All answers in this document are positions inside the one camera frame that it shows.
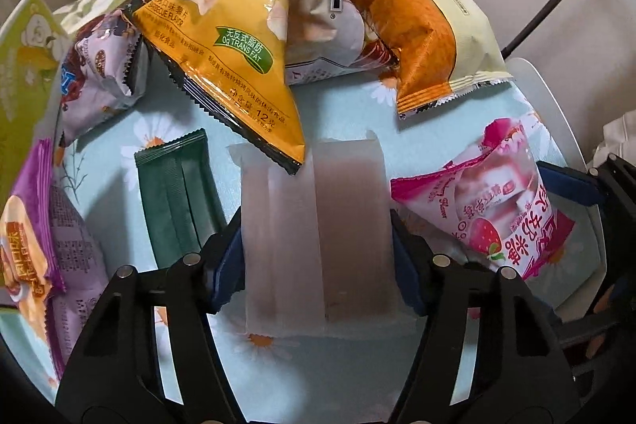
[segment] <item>yellow chip bag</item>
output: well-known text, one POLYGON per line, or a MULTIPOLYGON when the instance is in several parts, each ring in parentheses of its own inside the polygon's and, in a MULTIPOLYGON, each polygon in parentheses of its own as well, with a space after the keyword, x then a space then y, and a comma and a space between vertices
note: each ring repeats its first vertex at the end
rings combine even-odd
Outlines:
POLYGON ((288 0, 153 0, 136 25, 179 87, 289 173, 304 138, 284 82, 288 0))

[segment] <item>pink strawberry snack bag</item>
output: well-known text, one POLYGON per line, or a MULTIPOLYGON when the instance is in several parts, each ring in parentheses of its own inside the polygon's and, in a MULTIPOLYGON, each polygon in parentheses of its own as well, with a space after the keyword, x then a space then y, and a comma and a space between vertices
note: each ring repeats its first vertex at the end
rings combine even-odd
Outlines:
POLYGON ((536 275, 574 222, 552 209, 521 123, 496 119, 436 173, 391 180, 392 198, 483 254, 536 275))

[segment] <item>dark green snack wrapper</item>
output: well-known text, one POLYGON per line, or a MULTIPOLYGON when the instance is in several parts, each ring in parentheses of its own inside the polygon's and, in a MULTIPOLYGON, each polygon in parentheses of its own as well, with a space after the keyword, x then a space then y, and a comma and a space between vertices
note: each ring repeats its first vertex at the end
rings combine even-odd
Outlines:
POLYGON ((157 267, 167 268, 225 227, 206 131, 135 153, 141 202, 157 267))

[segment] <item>purple wafer package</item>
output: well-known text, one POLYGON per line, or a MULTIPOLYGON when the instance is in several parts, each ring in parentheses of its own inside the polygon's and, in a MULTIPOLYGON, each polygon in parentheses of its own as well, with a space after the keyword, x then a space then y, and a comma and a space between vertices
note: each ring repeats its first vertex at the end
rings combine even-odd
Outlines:
POLYGON ((52 141, 38 141, 24 162, 0 218, 4 285, 31 329, 47 343, 47 300, 64 291, 48 222, 51 160, 52 141))
POLYGON ((78 30, 61 67, 63 147, 144 95, 150 56, 127 14, 148 1, 126 0, 78 30))
POLYGON ((53 186, 49 216, 53 248, 66 293, 50 299, 47 330, 58 377, 97 299, 108 284, 102 251, 63 189, 53 186))

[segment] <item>metal bolt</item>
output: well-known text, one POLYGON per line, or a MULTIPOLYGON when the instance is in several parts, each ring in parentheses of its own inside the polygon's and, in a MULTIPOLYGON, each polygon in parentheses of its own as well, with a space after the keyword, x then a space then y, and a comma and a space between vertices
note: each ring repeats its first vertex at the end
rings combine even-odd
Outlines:
POLYGON ((501 269, 501 276, 508 280, 513 280, 516 277, 516 270, 514 268, 510 268, 509 266, 504 266, 501 269))
POLYGON ((201 261, 201 256, 198 254, 186 254, 183 256, 183 264, 186 266, 194 266, 199 261, 201 261))
POLYGON ((126 277, 129 277, 129 275, 131 275, 133 271, 135 271, 135 269, 131 265, 124 264, 123 266, 117 268, 117 277, 119 277, 120 279, 125 279, 126 277))
POLYGON ((444 254, 440 254, 433 257, 433 264, 440 268, 446 268, 447 266, 450 266, 450 259, 444 254))

